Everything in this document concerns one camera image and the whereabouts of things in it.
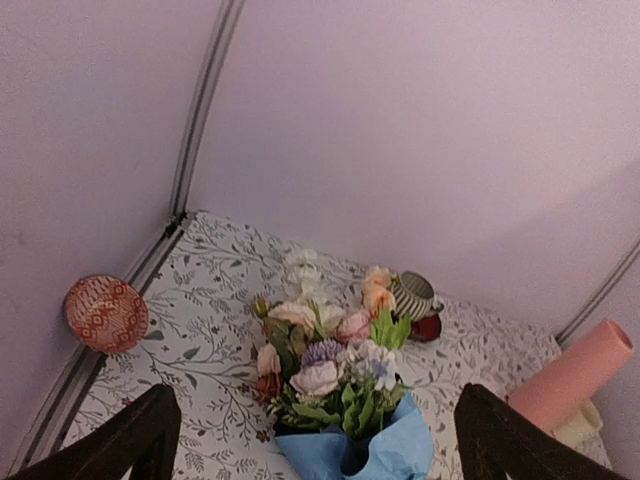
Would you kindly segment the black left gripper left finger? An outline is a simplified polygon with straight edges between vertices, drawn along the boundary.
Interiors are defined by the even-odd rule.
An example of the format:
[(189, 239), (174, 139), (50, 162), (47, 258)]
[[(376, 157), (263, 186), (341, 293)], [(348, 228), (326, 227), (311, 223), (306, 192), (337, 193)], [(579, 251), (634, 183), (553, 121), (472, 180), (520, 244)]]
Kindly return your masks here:
[(86, 437), (12, 478), (170, 479), (180, 428), (173, 388), (156, 384)]

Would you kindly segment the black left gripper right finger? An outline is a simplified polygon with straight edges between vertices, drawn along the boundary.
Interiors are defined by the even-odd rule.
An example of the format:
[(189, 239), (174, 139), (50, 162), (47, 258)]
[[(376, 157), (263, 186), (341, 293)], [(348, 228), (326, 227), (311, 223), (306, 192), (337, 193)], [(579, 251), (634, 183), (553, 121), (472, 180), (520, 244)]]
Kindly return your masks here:
[(544, 433), (481, 384), (464, 386), (454, 410), (466, 480), (623, 480)]

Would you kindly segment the artificial flower bouquet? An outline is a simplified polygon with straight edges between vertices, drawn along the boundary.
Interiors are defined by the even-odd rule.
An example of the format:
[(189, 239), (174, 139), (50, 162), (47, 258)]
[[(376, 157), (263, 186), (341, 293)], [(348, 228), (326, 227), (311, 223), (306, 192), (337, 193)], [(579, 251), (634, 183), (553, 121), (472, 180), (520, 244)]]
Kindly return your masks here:
[(289, 427), (336, 426), (352, 440), (379, 433), (407, 392), (396, 353), (411, 320), (395, 311), (395, 274), (370, 268), (359, 305), (347, 309), (330, 301), (314, 251), (287, 254), (284, 269), (288, 299), (253, 304), (266, 335), (256, 357), (257, 401)]

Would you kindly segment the blue wrapping paper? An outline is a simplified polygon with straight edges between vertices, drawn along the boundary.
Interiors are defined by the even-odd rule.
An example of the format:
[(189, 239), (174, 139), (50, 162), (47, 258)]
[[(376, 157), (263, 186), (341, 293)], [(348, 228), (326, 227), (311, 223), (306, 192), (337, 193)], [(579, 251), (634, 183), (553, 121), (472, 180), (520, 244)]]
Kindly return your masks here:
[(336, 426), (313, 433), (280, 421), (274, 436), (302, 479), (423, 479), (434, 456), (430, 427), (410, 394), (384, 417), (379, 433), (363, 440)]

